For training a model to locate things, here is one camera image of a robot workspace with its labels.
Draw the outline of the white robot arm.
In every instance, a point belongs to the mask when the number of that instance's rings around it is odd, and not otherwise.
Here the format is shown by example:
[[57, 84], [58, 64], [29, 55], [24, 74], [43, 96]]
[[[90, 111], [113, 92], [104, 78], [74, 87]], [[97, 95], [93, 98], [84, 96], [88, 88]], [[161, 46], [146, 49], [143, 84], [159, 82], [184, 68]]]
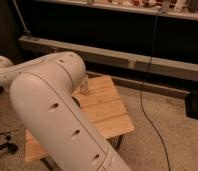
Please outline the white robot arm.
[[85, 71], [74, 52], [50, 53], [17, 65], [0, 55], [0, 87], [63, 171], [132, 171], [72, 98]]

